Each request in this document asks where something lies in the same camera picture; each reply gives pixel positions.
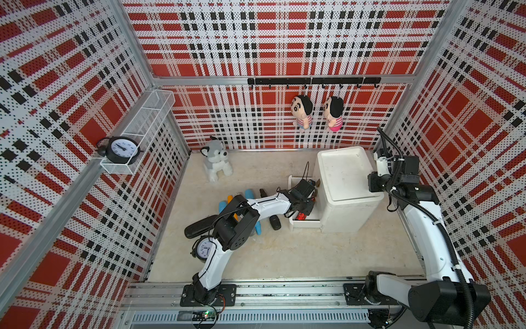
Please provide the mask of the red rhinestone microphone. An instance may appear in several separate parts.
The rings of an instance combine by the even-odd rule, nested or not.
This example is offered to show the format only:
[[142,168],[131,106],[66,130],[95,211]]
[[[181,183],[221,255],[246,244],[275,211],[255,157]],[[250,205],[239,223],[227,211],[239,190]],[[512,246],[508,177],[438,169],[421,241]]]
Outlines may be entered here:
[[302,212],[298,212],[298,215],[296,216],[297,221],[305,221],[306,218],[307,218],[307,215]]

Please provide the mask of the white bottom drawer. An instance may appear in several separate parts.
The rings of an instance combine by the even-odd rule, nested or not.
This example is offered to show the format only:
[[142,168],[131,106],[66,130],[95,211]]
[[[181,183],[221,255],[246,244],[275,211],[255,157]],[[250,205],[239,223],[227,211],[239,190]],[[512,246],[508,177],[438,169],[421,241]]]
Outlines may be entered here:
[[315,203],[312,212],[308,216],[302,220],[299,218],[299,212],[295,212],[294,215],[288,219],[291,231],[294,229],[321,229],[321,211],[317,203]]

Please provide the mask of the blue microphone from drawer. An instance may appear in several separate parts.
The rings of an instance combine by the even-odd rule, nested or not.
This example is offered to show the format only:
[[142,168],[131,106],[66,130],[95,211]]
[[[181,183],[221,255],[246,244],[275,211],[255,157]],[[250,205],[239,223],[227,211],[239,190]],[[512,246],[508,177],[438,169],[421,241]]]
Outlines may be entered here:
[[[256,198],[252,189],[247,189],[245,191],[245,198],[246,199],[255,199]],[[257,222],[255,227],[254,227],[254,229],[252,230],[251,236],[261,235],[261,234],[262,234],[261,223]]]

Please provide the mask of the black glasses case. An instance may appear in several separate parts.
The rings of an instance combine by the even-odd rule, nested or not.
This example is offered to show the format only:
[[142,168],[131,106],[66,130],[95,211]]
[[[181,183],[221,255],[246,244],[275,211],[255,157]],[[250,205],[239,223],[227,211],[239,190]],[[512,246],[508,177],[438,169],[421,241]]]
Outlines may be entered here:
[[193,239],[214,230],[218,217],[218,215],[211,215],[199,220],[198,222],[190,224],[184,229],[185,237],[188,239]]

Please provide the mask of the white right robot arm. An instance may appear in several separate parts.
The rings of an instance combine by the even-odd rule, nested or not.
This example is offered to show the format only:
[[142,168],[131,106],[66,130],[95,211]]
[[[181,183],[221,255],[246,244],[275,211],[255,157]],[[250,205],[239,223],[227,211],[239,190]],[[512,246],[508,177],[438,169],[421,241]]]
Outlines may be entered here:
[[378,305],[382,297],[390,298],[429,325],[473,328],[491,295],[461,261],[434,188],[420,183],[419,159],[378,155],[374,159],[377,169],[368,175],[369,190],[386,192],[396,201],[413,245],[423,258],[425,280],[411,283],[391,273],[370,271],[362,291],[364,299]]

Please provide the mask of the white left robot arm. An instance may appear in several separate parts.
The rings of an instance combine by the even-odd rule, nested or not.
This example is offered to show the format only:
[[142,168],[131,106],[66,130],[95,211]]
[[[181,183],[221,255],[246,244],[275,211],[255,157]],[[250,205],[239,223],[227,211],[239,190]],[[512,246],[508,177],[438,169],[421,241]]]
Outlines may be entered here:
[[276,194],[259,199],[237,195],[218,215],[187,226],[185,237],[199,237],[208,244],[209,250],[203,269],[186,287],[186,297],[206,306],[212,306],[218,297],[225,297],[220,289],[223,272],[231,255],[247,242],[256,224],[263,219],[278,215],[288,217],[296,212],[310,215],[315,205],[317,185],[313,180],[302,178],[291,189],[278,189]]

